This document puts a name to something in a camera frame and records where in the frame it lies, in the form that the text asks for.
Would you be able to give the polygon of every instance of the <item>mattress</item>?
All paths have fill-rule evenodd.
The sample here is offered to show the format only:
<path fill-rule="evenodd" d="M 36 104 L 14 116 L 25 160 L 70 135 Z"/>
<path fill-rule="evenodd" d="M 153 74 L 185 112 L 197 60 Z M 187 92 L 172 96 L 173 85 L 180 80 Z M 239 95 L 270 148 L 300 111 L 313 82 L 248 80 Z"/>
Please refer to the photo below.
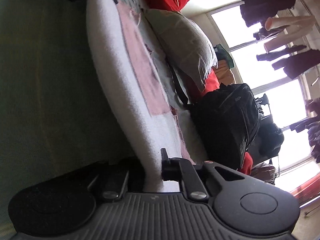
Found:
<path fill-rule="evenodd" d="M 182 102 L 179 100 L 172 79 L 172 74 L 169 67 L 165 61 L 165 53 L 157 40 L 152 28 L 146 18 L 141 13 L 141 9 L 148 8 L 144 0 L 121 0 L 133 8 L 136 12 L 141 14 L 141 20 L 139 23 L 139 30 L 143 37 L 143 40 L 147 47 L 152 51 L 151 58 L 156 66 L 157 72 L 159 74 L 161 83 L 166 92 L 168 98 L 168 103 L 170 106 L 177 109 L 179 127 L 183 134 L 183 139 L 186 144 L 186 148 L 190 154 L 190 157 L 196 162 L 201 163 L 207 159 L 207 154 L 202 144 L 202 141 L 196 132 L 196 128 L 191 120 L 190 113 L 183 107 Z M 187 94 L 186 89 L 183 85 L 181 77 L 179 75 L 179 70 L 176 71 L 178 79 L 185 94 Z"/>
<path fill-rule="evenodd" d="M 143 0 L 123 1 L 138 12 L 145 8 Z M 14 234 L 7 205 L 19 190 L 134 155 L 99 84 L 85 18 L 85 0 L 0 0 L 0 239 Z M 143 16 L 139 29 L 168 102 L 178 109 L 188 152 L 201 162 L 205 150 Z"/>

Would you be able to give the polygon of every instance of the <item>window frame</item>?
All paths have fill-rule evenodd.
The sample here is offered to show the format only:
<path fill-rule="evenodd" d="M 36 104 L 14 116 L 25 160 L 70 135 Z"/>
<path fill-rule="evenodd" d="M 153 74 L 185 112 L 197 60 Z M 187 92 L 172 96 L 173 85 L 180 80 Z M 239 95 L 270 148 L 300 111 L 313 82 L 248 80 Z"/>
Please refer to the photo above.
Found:
<path fill-rule="evenodd" d="M 229 53 L 233 52 L 233 51 L 235 51 L 237 49 L 241 49 L 243 47 L 246 47 L 246 46 L 249 46 L 251 44 L 255 44 L 255 43 L 258 43 L 260 41 L 265 40 L 265 39 L 261 39 L 261 40 L 248 41 L 248 42 L 233 46 L 231 48 L 228 46 L 228 44 L 227 44 L 226 40 L 224 39 L 219 27 L 217 26 L 217 24 L 215 23 L 215 21 L 214 21 L 214 19 L 212 18 L 211 15 L 215 14 L 215 13 L 218 13 L 218 12 L 221 12 L 221 11 L 224 11 L 224 10 L 227 10 L 227 9 L 231 9 L 233 7 L 240 6 L 241 4 L 244 4 L 244 2 L 243 1 L 238 1 L 238 2 L 235 2 L 235 3 L 232 3 L 232 4 L 217 8 L 215 10 L 212 10 L 212 11 L 206 13 L 206 16 L 208 17 L 208 19 L 211 22 L 215 32 L 217 33 L 217 35 L 218 35 L 218 37 L 219 37 L 219 39 L 221 41 L 221 44 L 226 49 L 226 51 L 229 52 Z M 235 76 L 236 83 L 243 83 L 243 80 L 241 78 L 240 72 L 239 72 L 239 70 L 237 68 L 237 65 L 236 65 L 235 61 L 234 61 L 234 64 L 235 64 L 235 67 L 234 67 L 234 70 L 232 72 L 233 72 L 233 74 Z M 299 81 L 303 99 L 306 100 L 309 93 L 308 93 L 308 89 L 306 88 L 306 86 L 308 86 L 308 84 L 307 84 L 307 81 L 305 80 L 305 77 L 303 75 L 302 76 L 298 76 L 294 80 L 298 80 Z M 258 95 L 258 94 L 264 93 L 264 92 L 266 92 L 266 91 L 268 91 L 268 90 L 270 90 L 272 88 L 276 88 L 278 86 L 287 84 L 287 83 L 289 83 L 291 81 L 292 81 L 292 79 L 290 79 L 289 77 L 284 77 L 282 79 L 273 81 L 271 83 L 256 87 L 256 88 L 252 89 L 252 92 L 253 92 L 253 95 Z M 283 127 L 281 129 L 281 131 L 286 131 L 288 129 L 290 129 L 290 127 L 286 126 L 286 127 Z M 298 167 L 298 166 L 300 166 L 300 165 L 302 165 L 304 163 L 307 163 L 307 162 L 309 162 L 311 160 L 312 160 L 312 157 L 309 155 L 309 156 L 307 156 L 305 158 L 302 158 L 301 160 L 299 160 L 299 161 L 297 161 L 295 163 L 292 163 L 291 165 L 288 165 L 286 167 L 282 167 L 282 168 L 279 168 L 279 169 L 277 168 L 277 176 L 280 176 L 282 173 L 287 172 L 287 171 L 289 171 L 291 169 L 294 169 L 294 168 L 296 168 L 296 167 Z"/>

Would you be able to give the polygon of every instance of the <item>black bag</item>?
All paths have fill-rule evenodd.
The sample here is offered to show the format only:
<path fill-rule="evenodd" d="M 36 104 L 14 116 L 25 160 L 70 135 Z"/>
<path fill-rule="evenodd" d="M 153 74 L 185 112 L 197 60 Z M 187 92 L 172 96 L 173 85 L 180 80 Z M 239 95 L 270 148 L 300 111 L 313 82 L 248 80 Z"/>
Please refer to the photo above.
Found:
<path fill-rule="evenodd" d="M 210 160 L 239 169 L 244 153 L 259 130 L 259 113 L 247 84 L 225 86 L 190 105 L 174 69 L 169 65 L 176 92 L 191 114 Z"/>

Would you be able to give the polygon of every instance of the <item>window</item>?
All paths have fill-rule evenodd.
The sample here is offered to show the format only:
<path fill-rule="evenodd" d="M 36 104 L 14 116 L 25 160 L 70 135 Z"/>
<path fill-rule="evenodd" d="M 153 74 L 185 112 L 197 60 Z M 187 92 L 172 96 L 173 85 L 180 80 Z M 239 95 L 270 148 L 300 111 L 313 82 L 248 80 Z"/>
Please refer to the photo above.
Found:
<path fill-rule="evenodd" d="M 268 96 L 273 121 L 284 134 L 279 158 L 273 158 L 273 163 L 275 166 L 279 165 L 281 170 L 288 170 L 307 160 L 310 153 L 307 131 L 296 133 L 288 129 L 290 124 L 307 116 L 300 82 L 298 79 L 288 78 L 282 69 L 273 70 L 271 64 L 280 58 L 271 62 L 257 61 L 256 55 L 266 53 L 263 44 L 268 40 L 257 41 L 253 37 L 253 33 L 259 31 L 261 24 L 247 28 L 241 17 L 239 5 L 240 3 L 237 3 L 212 11 L 207 16 L 220 36 L 223 46 L 232 55 L 242 81 L 250 86 L 256 98 L 262 97 L 263 94 Z M 266 106 L 264 112 L 268 111 L 269 108 Z"/>
<path fill-rule="evenodd" d="M 308 160 L 298 167 L 283 172 L 280 177 L 276 178 L 275 184 L 277 187 L 290 192 L 318 173 L 319 166 L 314 161 Z"/>

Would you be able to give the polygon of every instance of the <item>beige pillow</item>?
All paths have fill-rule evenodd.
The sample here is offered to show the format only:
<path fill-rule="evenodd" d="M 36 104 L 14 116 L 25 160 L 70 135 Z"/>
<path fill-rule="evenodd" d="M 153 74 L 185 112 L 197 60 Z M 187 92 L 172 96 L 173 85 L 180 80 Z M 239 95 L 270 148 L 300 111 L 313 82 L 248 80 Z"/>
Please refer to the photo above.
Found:
<path fill-rule="evenodd" d="M 218 62 L 208 37 L 197 24 L 179 12 L 147 9 L 144 16 L 158 37 L 169 64 L 190 76 L 203 91 L 204 80 Z"/>

